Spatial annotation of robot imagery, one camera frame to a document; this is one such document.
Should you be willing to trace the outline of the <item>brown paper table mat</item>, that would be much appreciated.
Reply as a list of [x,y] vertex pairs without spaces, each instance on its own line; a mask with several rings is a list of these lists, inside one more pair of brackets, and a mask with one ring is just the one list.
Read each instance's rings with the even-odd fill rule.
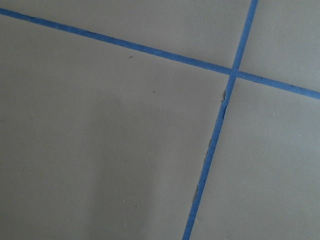
[[3,240],[317,240],[317,0],[3,0]]

